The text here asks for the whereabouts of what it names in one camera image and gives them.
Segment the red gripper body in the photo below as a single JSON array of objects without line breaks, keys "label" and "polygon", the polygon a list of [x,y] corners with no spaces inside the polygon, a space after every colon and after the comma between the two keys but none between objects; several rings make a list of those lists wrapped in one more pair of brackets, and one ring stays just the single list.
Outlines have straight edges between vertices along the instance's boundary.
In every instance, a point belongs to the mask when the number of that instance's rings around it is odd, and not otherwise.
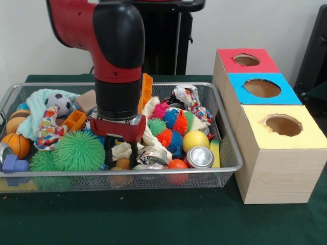
[{"label": "red gripper body", "polygon": [[131,120],[109,121],[90,118],[90,127],[94,134],[123,138],[126,142],[138,142],[145,131],[146,117],[137,115]]}]

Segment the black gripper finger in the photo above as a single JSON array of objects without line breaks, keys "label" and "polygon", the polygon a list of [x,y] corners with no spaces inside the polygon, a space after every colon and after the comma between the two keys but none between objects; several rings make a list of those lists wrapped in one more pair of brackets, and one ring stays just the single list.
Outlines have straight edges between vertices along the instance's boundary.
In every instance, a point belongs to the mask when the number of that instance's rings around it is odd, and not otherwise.
[{"label": "black gripper finger", "polygon": [[137,154],[138,154],[138,147],[137,142],[131,142],[131,155],[130,155],[130,168],[133,169],[137,165]]},{"label": "black gripper finger", "polygon": [[104,149],[105,149],[105,165],[107,167],[114,166],[113,159],[112,159],[113,147],[114,147],[114,138],[112,138],[111,136],[106,136]]}]

